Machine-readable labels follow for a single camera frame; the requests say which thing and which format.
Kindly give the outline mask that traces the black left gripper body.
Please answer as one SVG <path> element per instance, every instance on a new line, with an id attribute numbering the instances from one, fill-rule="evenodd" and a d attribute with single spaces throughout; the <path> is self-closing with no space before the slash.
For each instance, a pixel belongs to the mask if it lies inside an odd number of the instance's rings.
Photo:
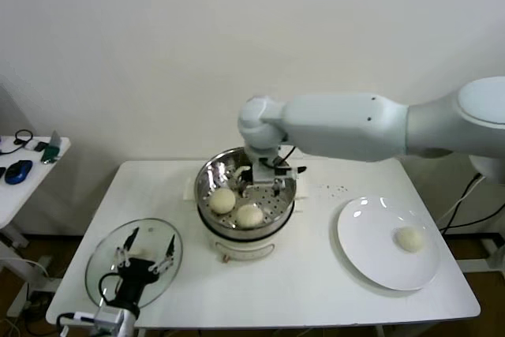
<path id="1" fill-rule="evenodd" d="M 118 269 L 120 286 L 114 298 L 114 305 L 130 308 L 140 307 L 140 299 L 146 286 L 157 281 L 157 274 L 151 268 L 155 262 L 142 258 L 132 258 L 129 266 Z"/>

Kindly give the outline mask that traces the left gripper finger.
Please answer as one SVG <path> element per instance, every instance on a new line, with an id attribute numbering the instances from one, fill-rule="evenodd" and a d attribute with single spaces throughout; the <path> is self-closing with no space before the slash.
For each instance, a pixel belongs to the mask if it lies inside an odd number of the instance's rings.
<path id="1" fill-rule="evenodd" d="M 148 269 L 150 272 L 154 274 L 163 274 L 173 265 L 174 249 L 175 249 L 174 245 L 175 245 L 175 235 L 173 234 L 170 243 L 167 247 L 164 258 L 154 263 L 152 266 L 150 266 Z"/>
<path id="2" fill-rule="evenodd" d="M 123 245 L 116 248 L 114 254 L 116 268 L 127 268 L 130 266 L 129 251 L 137 238 L 138 232 L 139 228 L 134 228 L 131 234 L 125 239 Z"/>

